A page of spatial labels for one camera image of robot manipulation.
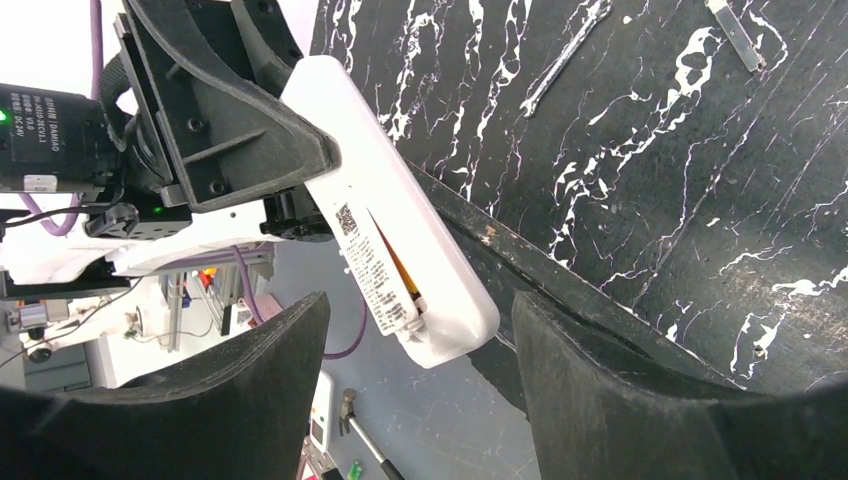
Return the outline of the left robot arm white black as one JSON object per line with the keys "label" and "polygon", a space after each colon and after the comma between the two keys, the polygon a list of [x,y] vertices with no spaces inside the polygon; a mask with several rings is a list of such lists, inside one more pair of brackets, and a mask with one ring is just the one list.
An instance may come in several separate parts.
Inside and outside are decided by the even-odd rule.
{"label": "left robot arm white black", "polygon": [[280,99],[306,69],[275,1],[88,3],[86,95],[1,88],[1,296],[128,288],[248,243],[323,242],[308,181],[340,162]]}

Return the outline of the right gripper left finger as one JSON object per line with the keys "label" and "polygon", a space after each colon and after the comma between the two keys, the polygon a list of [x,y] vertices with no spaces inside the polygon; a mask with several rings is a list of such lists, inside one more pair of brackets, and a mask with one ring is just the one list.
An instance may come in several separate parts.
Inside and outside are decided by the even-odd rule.
{"label": "right gripper left finger", "polygon": [[1,391],[5,479],[291,479],[330,305],[264,324],[115,389]]}

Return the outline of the remote battery cover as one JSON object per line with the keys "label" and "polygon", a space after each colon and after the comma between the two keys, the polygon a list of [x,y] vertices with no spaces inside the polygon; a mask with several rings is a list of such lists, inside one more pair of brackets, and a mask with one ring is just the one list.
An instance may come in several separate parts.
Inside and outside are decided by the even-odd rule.
{"label": "remote battery cover", "polygon": [[418,309],[368,210],[347,202],[334,217],[339,246],[380,333],[409,329]]}

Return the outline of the white remote control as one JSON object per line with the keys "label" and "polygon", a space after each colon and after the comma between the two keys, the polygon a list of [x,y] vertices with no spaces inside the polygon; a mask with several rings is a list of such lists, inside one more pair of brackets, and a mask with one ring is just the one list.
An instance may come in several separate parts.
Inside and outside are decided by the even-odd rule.
{"label": "white remote control", "polygon": [[389,249],[419,312],[391,334],[406,354],[429,369],[489,341],[495,302],[345,67],[324,55],[300,61],[280,100],[338,148],[335,166],[305,183],[337,243],[335,207],[350,202],[368,210]]}

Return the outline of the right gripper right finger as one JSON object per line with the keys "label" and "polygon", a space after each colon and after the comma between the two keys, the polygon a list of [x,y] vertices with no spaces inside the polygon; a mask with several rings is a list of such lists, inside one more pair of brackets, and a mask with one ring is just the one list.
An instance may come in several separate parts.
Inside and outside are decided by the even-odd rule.
{"label": "right gripper right finger", "polygon": [[545,479],[843,479],[847,387],[762,395],[699,380],[574,322],[539,296],[512,318]]}

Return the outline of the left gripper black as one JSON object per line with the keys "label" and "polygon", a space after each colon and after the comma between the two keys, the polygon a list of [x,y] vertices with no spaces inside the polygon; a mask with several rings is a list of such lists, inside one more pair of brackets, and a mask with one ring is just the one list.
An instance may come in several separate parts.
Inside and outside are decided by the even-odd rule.
{"label": "left gripper black", "polygon": [[285,106],[303,60],[274,1],[128,1],[99,103],[130,189],[206,213],[330,171],[329,135]]}

